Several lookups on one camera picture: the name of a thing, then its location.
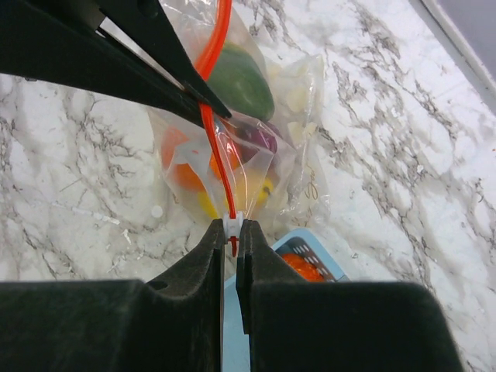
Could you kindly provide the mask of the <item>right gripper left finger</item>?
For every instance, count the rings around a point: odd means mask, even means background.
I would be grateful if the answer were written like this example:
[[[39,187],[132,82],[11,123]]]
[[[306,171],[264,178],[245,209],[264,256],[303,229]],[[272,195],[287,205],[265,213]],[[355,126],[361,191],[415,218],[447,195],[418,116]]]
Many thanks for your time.
[[[148,282],[1,285],[3,371],[219,371],[225,234]]]

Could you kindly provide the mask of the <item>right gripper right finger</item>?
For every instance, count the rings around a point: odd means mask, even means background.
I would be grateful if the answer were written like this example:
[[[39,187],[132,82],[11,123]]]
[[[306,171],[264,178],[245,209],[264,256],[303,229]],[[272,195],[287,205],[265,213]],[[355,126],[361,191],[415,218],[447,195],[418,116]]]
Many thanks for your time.
[[[236,272],[254,371],[460,371],[435,297],[409,282],[303,279],[246,220]]]

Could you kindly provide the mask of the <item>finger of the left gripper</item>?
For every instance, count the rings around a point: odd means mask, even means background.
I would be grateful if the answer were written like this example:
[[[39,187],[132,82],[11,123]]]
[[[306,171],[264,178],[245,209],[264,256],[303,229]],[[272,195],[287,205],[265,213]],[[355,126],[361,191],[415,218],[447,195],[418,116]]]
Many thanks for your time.
[[[195,70],[181,41],[158,1],[98,1],[98,9],[146,52],[177,83],[158,75],[160,87],[155,106],[183,119],[199,119],[199,105],[230,118],[231,112]]]
[[[3,1],[1,72],[152,106],[160,67],[98,1]]]

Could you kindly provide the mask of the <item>bumpy red orange tangerine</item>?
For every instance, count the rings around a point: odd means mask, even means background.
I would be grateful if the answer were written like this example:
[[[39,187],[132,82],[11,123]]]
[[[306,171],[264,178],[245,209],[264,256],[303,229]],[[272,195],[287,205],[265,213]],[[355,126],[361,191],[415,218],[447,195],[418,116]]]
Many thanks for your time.
[[[285,253],[281,257],[305,280],[310,282],[323,282],[325,280],[312,263],[307,262],[303,257],[296,253]]]

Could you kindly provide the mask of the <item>green yellow mango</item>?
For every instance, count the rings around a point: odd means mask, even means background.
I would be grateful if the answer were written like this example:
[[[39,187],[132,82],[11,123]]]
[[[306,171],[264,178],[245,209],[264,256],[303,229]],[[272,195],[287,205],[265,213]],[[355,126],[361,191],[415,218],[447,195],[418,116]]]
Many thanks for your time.
[[[251,55],[234,43],[225,43],[208,86],[235,112],[261,121],[274,115],[274,99],[262,70]]]

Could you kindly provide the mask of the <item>yellow apple with stem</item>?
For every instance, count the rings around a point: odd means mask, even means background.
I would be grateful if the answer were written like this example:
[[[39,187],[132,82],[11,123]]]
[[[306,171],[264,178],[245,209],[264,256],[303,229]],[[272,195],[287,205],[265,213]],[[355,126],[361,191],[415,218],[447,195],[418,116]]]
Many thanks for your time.
[[[258,170],[245,170],[234,177],[233,200],[237,211],[254,215],[274,191],[274,183]]]

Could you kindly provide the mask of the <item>orange tomato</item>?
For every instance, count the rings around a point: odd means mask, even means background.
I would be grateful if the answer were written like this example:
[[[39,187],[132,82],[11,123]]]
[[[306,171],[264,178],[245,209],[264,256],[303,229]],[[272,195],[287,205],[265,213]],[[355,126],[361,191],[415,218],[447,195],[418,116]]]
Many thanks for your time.
[[[205,152],[191,148],[192,141],[179,129],[168,128],[160,145],[164,170],[181,188],[187,191],[205,191],[202,177],[206,170],[200,168],[205,162]]]

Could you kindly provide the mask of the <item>purple sweet potato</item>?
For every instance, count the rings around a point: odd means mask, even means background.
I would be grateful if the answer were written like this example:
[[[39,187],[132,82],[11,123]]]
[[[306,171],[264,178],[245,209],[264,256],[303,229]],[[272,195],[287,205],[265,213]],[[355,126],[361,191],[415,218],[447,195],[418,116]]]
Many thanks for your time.
[[[244,161],[250,160],[258,148],[264,148],[272,153],[277,152],[277,140],[275,136],[262,129],[252,126],[242,126],[236,130],[236,135],[248,145],[241,146],[241,156]]]

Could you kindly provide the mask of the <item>clear zip top bag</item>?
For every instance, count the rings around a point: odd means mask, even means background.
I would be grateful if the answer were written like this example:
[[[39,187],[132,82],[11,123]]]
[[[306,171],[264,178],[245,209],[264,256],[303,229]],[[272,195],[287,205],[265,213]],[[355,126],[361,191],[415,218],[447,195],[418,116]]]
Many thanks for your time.
[[[219,154],[213,154],[206,132],[199,126],[158,109],[148,115],[153,128],[155,147],[160,155],[164,132],[174,127],[193,142],[191,148],[205,152],[206,170],[201,177],[205,192],[223,217],[236,210],[233,191],[236,174],[256,170],[274,183],[274,191],[266,204],[246,219],[258,221],[269,233],[282,233],[292,227],[323,226],[330,215],[329,187],[319,163],[316,144],[322,114],[323,62],[318,56],[303,57],[292,64],[280,65],[268,60],[255,44],[235,11],[226,13],[227,34],[220,43],[234,43],[245,49],[262,70],[274,99],[274,115],[261,121],[230,109],[229,119],[215,118],[214,129]],[[241,146],[248,142],[236,135],[242,126],[262,129],[275,136],[277,152],[264,148],[248,161],[241,156]],[[210,219],[199,207],[197,193],[181,188],[162,166],[165,183],[177,204],[199,224],[208,225]]]

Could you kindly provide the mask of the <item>yellow lemon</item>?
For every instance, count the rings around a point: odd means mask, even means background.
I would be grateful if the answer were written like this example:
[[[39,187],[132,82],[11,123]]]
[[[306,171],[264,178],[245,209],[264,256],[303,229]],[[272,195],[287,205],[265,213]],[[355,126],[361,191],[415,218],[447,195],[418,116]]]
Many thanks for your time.
[[[212,204],[210,197],[205,191],[197,193],[197,199],[199,207],[210,219],[219,218],[219,214],[216,211],[215,206]]]

